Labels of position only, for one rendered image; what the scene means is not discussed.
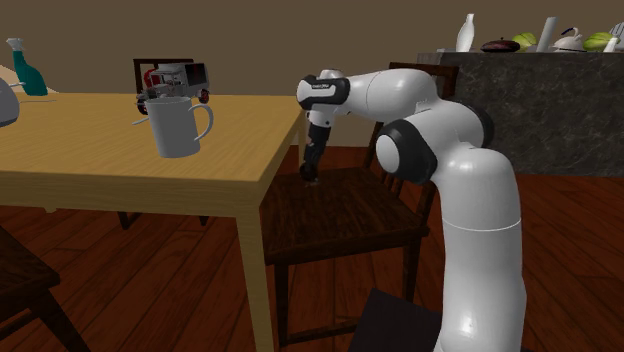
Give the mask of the grey mug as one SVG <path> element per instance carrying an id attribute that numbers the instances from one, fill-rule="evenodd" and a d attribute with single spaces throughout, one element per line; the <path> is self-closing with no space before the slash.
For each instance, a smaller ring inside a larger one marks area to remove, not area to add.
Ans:
<path id="1" fill-rule="evenodd" d="M 200 151 L 200 140 L 212 129 L 214 114 L 207 104 L 193 104 L 189 97 L 163 97 L 145 102 L 152 134 L 163 158 L 182 158 Z M 208 113 L 206 129 L 199 133 L 195 111 Z"/>

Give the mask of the white and red toy truck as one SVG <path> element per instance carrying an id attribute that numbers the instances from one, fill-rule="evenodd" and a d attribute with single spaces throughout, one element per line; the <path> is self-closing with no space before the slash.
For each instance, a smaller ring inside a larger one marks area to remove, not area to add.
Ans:
<path id="1" fill-rule="evenodd" d="M 137 94 L 137 109 L 147 115 L 145 102 L 163 97 L 197 98 L 207 104 L 210 83 L 203 63 L 161 63 L 143 74 L 143 85 Z"/>

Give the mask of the dark robot stand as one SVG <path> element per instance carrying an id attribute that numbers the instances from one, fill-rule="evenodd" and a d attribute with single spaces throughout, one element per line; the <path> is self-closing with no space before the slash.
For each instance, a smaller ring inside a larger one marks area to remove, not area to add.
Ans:
<path id="1" fill-rule="evenodd" d="M 348 352 L 432 352 L 442 314 L 372 288 Z"/>

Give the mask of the dark marble counter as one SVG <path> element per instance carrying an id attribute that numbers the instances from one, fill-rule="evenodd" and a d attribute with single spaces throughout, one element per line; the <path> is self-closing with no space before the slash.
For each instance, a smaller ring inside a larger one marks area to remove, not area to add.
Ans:
<path id="1" fill-rule="evenodd" d="M 456 66 L 454 100 L 484 109 L 519 173 L 624 178 L 624 53 L 419 53 Z"/>

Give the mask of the light wooden table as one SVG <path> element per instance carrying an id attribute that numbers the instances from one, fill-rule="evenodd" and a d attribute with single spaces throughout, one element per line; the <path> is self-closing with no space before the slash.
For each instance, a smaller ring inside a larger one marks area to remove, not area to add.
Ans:
<path id="1" fill-rule="evenodd" d="M 256 352 L 274 352 L 259 207 L 305 115 L 291 96 L 215 95 L 198 153 L 158 155 L 130 94 L 58 93 L 0 128 L 0 205 L 232 217 Z"/>

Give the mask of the teal spray bottle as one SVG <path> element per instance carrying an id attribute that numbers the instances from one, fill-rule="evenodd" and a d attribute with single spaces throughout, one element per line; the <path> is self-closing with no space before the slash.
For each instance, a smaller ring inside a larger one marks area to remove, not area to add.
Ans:
<path id="1" fill-rule="evenodd" d="M 8 38 L 6 42 L 12 49 L 14 70 L 24 92 L 29 96 L 46 96 L 48 90 L 43 76 L 25 60 L 23 40 Z"/>

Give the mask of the grey rounded vessel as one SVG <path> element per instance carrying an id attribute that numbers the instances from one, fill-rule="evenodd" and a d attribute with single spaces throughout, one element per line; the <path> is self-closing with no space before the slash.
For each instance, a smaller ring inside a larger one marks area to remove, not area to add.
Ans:
<path id="1" fill-rule="evenodd" d="M 8 84 L 0 78 L 0 128 L 14 123 L 20 113 L 20 102 L 13 87 L 22 86 L 24 82 Z"/>

